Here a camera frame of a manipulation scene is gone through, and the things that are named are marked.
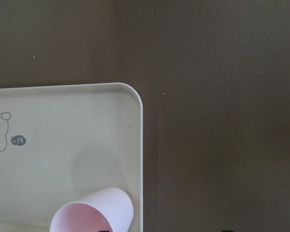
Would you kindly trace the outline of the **pink cup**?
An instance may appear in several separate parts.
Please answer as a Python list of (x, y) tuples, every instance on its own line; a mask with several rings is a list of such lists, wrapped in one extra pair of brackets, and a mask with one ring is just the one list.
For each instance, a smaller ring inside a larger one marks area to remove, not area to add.
[(51, 232), (127, 232), (134, 215), (129, 195), (115, 187), (104, 188), (62, 206), (53, 216)]

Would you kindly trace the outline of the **beige rabbit tray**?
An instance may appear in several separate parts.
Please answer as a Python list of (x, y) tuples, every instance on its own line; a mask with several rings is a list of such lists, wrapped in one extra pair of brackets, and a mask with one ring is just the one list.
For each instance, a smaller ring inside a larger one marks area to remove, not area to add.
[(0, 232), (47, 232), (63, 205), (107, 187), (143, 223), (143, 103), (125, 83), (0, 88)]

